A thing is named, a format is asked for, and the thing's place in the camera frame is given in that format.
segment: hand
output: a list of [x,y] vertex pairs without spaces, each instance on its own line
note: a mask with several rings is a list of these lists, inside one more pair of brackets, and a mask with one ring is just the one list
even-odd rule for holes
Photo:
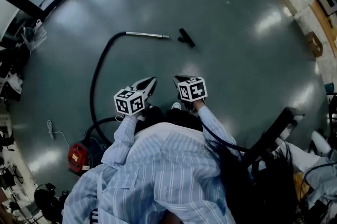
[[194,108],[199,111],[201,107],[203,107],[205,103],[202,100],[196,100],[193,102]]

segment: white plastic bag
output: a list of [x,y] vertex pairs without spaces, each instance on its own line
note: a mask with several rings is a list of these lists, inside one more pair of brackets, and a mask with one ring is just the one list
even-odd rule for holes
[[22,37],[29,51],[32,53],[36,47],[38,47],[44,40],[47,39],[47,32],[42,26],[41,20],[38,20],[34,28],[23,28]]

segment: cardboard box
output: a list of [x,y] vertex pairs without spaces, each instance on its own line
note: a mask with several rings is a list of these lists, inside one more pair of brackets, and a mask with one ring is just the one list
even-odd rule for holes
[[318,58],[323,55],[323,45],[321,41],[318,39],[314,32],[309,32],[306,35],[308,40],[308,45],[310,51],[314,54],[315,58]]

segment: shoe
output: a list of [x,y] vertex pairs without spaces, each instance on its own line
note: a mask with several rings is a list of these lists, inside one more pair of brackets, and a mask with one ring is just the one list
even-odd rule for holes
[[174,104],[172,105],[172,107],[171,107],[171,110],[172,110],[173,108],[181,110],[181,105],[180,105],[180,103],[174,103]]

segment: black hose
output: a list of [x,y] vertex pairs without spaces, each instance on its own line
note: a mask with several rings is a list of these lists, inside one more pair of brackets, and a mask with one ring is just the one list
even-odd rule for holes
[[110,47],[114,44],[114,42],[116,41],[116,39],[118,39],[119,37],[126,35],[126,32],[120,32],[115,34],[106,44],[100,59],[98,60],[95,72],[94,72],[94,76],[93,76],[93,80],[91,81],[91,87],[90,87],[90,113],[91,113],[91,118],[93,120],[93,126],[94,128],[96,128],[96,131],[98,133],[98,135],[101,137],[101,139],[107,144],[107,146],[111,145],[111,142],[104,136],[104,134],[102,133],[99,124],[97,124],[97,118],[96,118],[96,113],[95,113],[95,107],[94,107],[94,95],[95,95],[95,87],[96,87],[96,82],[97,82],[97,78],[98,78],[98,74],[100,73],[103,61],[105,59],[105,56],[107,55]]
[[104,118],[104,119],[101,119],[99,121],[97,121],[96,124],[92,125],[85,133],[85,137],[84,137],[84,142],[89,142],[90,141],[90,135],[91,135],[91,132],[97,128],[97,126],[99,126],[100,124],[103,124],[103,123],[106,123],[106,122],[110,122],[110,121],[117,121],[116,120],[116,117],[107,117],[107,118]]
[[247,148],[244,148],[244,147],[241,147],[241,146],[237,146],[237,145],[234,145],[234,144],[231,144],[230,142],[227,142],[223,139],[221,139],[218,135],[216,135],[214,132],[212,132],[200,119],[200,122],[202,124],[202,126],[204,126],[204,128],[210,133],[210,135],[213,136],[214,139],[216,139],[219,143],[221,143],[223,146],[226,146],[226,147],[229,147],[229,148],[232,148],[234,150],[237,150],[237,151],[241,151],[241,152],[248,152],[249,149]]

